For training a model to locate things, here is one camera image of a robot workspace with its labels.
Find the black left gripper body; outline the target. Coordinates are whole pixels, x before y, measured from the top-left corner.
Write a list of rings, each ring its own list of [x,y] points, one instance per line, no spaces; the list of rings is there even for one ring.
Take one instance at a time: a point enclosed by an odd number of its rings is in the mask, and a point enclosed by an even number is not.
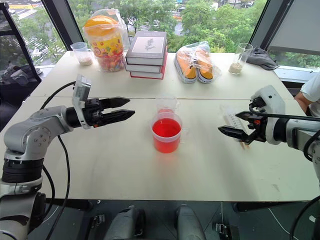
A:
[[[99,98],[87,99],[83,108],[86,123],[91,127],[99,127],[102,122],[103,110]]]

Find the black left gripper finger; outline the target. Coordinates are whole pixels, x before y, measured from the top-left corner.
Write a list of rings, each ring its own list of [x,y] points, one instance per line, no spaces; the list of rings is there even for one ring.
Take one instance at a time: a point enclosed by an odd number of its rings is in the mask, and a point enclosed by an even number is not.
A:
[[[134,110],[120,109],[109,113],[104,113],[101,118],[103,124],[113,124],[122,122],[132,117],[136,112]]]
[[[124,106],[125,104],[129,103],[129,98],[124,97],[112,97],[112,98],[103,98],[99,100],[100,107],[102,109],[113,109],[119,108]]]

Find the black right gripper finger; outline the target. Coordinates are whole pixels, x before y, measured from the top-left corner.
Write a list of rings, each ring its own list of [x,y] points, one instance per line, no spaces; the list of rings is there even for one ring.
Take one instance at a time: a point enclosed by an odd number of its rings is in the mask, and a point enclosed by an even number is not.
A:
[[[235,115],[244,121],[254,121],[257,116],[250,111],[241,111]]]
[[[240,142],[245,143],[246,145],[249,145],[253,141],[252,137],[250,137],[243,129],[238,129],[232,126],[224,125],[224,126],[218,127],[218,130],[222,134],[228,137],[237,139]]]

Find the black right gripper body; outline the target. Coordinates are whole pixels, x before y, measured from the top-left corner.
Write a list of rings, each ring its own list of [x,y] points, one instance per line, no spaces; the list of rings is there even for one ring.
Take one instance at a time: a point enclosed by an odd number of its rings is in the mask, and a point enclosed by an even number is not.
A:
[[[248,128],[252,129],[253,132],[249,135],[249,142],[258,141],[266,142],[266,126],[267,126],[267,117],[264,116],[259,110],[254,110],[254,108],[264,107],[266,103],[259,96],[252,100],[249,104],[249,124]]]

